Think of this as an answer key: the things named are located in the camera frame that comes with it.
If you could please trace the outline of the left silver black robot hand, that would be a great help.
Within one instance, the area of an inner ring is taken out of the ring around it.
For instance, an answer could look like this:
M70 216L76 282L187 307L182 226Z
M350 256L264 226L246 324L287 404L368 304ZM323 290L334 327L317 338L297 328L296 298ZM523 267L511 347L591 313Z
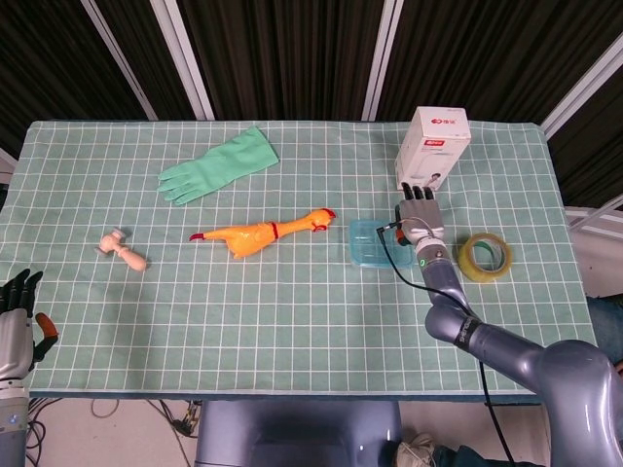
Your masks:
M1 383L16 387L58 341L54 322L34 312L41 271L24 269L1 287Z

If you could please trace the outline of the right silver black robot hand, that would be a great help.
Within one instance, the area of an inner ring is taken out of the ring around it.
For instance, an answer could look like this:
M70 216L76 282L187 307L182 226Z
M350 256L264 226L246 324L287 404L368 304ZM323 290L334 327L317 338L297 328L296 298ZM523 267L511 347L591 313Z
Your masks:
M401 183L404 199L395 207L396 239L401 246L417 245L424 238L442 239L444 224L430 187Z

